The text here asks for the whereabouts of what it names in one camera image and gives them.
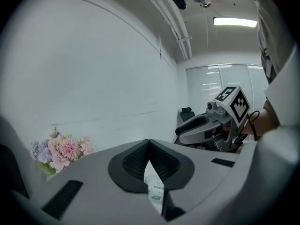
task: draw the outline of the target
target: white pipe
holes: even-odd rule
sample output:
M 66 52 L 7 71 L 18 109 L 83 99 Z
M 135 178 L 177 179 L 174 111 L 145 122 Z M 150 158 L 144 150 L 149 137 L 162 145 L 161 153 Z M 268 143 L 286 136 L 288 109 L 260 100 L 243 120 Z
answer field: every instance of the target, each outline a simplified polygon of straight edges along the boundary
M 180 36 L 179 29 L 178 29 L 178 27 L 177 27 L 177 25 L 176 25 L 176 23 L 175 23 L 173 17 L 171 16 L 170 12 L 169 12 L 169 14 L 166 14 L 166 12 L 163 11 L 163 8 L 161 8 L 161 6 L 160 6 L 160 4 L 158 3 L 157 0 L 150 0 L 150 1 L 153 3 L 153 5 L 157 8 L 157 10 L 158 10 L 158 11 L 162 14 L 162 16 L 164 17 L 165 21 L 166 21 L 167 24 L 170 26 L 171 31 L 172 31 L 173 35 L 175 36 L 176 40 L 181 39 L 181 37 L 179 37 L 179 36 Z M 188 59 L 188 55 L 187 55 L 187 51 L 186 51 L 185 47 L 183 46 L 182 43 L 179 43 L 179 47 L 180 47 L 180 50 L 181 50 L 181 52 L 182 52 L 182 55 L 183 55 L 184 60 L 187 60 L 187 59 Z
M 183 31 L 184 37 L 188 38 L 189 37 L 188 31 L 187 31 L 186 25 L 183 21 L 180 11 L 178 10 L 177 6 L 175 5 L 175 3 L 172 0 L 168 0 L 168 2 L 171 5 L 171 8 L 173 9 L 173 12 L 176 15 L 176 18 L 177 18 L 177 20 L 181 26 L 181 29 Z M 189 53 L 190 59 L 192 59 L 193 58 L 192 46 L 191 46 L 191 43 L 189 40 L 187 41 L 187 47 L 188 47 L 188 53 Z

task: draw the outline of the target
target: person's sleeve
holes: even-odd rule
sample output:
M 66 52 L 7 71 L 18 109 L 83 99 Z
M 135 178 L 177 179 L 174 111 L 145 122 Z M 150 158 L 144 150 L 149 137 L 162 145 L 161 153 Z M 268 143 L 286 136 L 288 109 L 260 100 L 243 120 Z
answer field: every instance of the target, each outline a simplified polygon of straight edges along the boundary
M 271 103 L 269 102 L 269 100 L 266 100 L 266 102 L 263 105 L 263 108 L 266 109 L 270 115 L 270 117 L 273 119 L 273 121 L 277 124 L 277 126 L 280 126 L 280 122 L 279 119 L 271 105 Z

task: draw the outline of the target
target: person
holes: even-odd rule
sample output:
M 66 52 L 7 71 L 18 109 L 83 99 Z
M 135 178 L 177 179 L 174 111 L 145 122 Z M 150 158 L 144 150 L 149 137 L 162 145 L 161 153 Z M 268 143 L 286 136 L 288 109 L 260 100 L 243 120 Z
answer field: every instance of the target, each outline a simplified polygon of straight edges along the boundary
M 205 2 L 222 2 L 223 0 L 205 0 Z M 258 12 L 258 40 L 261 50 L 262 67 L 270 84 L 278 75 L 289 58 L 295 40 L 284 22 L 278 7 L 272 0 L 255 0 Z M 280 123 L 268 99 L 258 118 L 253 122 L 257 136 L 276 129 Z M 253 135 L 250 123 L 243 128 L 243 133 Z

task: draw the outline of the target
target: pink flower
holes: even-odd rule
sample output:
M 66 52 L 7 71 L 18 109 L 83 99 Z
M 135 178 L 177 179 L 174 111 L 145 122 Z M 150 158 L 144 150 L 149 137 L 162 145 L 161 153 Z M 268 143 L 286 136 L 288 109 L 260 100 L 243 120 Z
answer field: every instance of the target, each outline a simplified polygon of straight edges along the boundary
M 76 160 L 76 158 L 80 155 L 78 143 L 72 138 L 65 138 L 61 140 L 59 150 L 62 156 L 69 160 Z
M 92 154 L 94 152 L 94 149 L 90 143 L 89 138 L 84 138 L 84 142 L 80 144 L 81 145 L 81 152 L 83 152 L 83 154 L 89 155 Z
M 65 166 L 70 165 L 70 161 L 67 158 L 60 158 L 56 154 L 53 154 L 51 159 L 50 166 L 55 168 L 56 173 L 59 173 Z

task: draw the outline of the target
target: white wall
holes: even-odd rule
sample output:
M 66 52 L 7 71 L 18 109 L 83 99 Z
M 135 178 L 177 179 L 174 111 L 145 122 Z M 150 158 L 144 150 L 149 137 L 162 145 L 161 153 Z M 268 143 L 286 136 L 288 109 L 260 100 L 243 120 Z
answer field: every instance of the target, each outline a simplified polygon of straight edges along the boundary
M 89 136 L 95 151 L 175 139 L 176 64 L 166 53 L 161 60 L 155 36 L 113 1 L 93 2 L 102 8 L 27 0 L 2 35 L 0 143 L 15 153 L 29 194 L 45 181 L 29 157 L 30 142 L 46 139 L 55 125 Z
M 179 87 L 179 106 L 188 106 L 188 83 L 186 69 L 203 67 L 211 64 L 237 63 L 237 64 L 261 64 L 259 52 L 212 52 L 202 54 L 177 65 L 178 87 Z

